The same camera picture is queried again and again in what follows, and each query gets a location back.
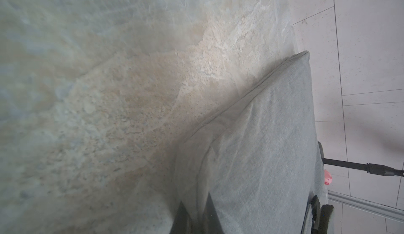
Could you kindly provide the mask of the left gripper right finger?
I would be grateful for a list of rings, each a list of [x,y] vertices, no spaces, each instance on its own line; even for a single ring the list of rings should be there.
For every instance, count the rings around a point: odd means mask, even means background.
[[[203,234],[224,234],[211,195],[208,194],[202,220]]]

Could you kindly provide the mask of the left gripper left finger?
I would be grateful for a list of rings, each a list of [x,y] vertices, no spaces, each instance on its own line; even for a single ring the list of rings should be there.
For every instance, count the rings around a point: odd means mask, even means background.
[[[175,215],[170,234],[190,234],[191,233],[191,218],[181,201]]]

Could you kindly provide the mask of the grey laptop bag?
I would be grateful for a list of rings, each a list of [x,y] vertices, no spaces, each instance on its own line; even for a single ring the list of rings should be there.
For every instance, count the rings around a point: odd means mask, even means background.
[[[174,183],[202,234],[211,195],[224,234],[309,234],[324,165],[316,134],[310,54],[294,55],[180,144]]]

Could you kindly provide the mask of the pink yellow toy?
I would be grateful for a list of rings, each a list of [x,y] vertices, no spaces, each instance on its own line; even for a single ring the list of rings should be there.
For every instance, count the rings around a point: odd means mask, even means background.
[[[332,183],[332,176],[329,171],[324,170],[324,178],[325,178],[324,181],[325,185],[330,185]]]

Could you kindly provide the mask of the black microphone stand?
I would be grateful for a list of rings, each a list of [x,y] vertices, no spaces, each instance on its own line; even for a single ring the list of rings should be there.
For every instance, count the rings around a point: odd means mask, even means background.
[[[362,170],[369,174],[379,175],[379,176],[404,176],[403,170],[397,170],[388,166],[379,165],[379,164],[360,164],[356,162],[349,162],[349,161],[342,161],[342,160],[335,160],[335,159],[328,159],[324,157],[323,146],[321,142],[318,142],[319,150],[322,156],[323,164],[331,165],[331,166],[338,166],[356,170]]]

